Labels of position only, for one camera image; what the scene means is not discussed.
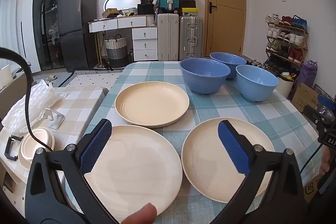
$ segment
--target rug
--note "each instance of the rug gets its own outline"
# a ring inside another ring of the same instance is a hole
[[[123,70],[77,69],[58,87],[98,85],[110,90]]]

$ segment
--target desk drawer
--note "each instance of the desk drawer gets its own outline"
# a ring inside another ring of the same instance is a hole
[[[118,18],[118,28],[145,27],[146,17]]]
[[[92,32],[118,29],[117,19],[96,21],[92,22],[91,25],[92,25]]]
[[[155,50],[158,48],[157,39],[137,39],[133,40],[134,50]]]
[[[147,61],[157,59],[158,59],[158,50],[134,51],[134,61]]]
[[[154,39],[158,37],[157,28],[134,28],[132,29],[133,40]]]

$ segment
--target window curtain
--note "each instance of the window curtain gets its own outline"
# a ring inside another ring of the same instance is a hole
[[[18,33],[21,33],[21,30],[17,32],[16,30],[16,10],[17,10],[17,0],[0,0],[0,47],[8,48],[12,51],[15,51],[20,54],[19,51],[19,41],[17,37]],[[12,72],[18,68],[14,62],[0,59],[0,69],[6,65],[11,66]]]

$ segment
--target white suitcase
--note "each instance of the white suitcase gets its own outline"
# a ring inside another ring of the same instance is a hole
[[[157,15],[157,51],[159,61],[179,60],[179,15]]]

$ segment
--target wooden door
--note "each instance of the wooden door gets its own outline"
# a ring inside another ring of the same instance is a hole
[[[245,0],[208,0],[205,56],[212,52],[241,55]]]

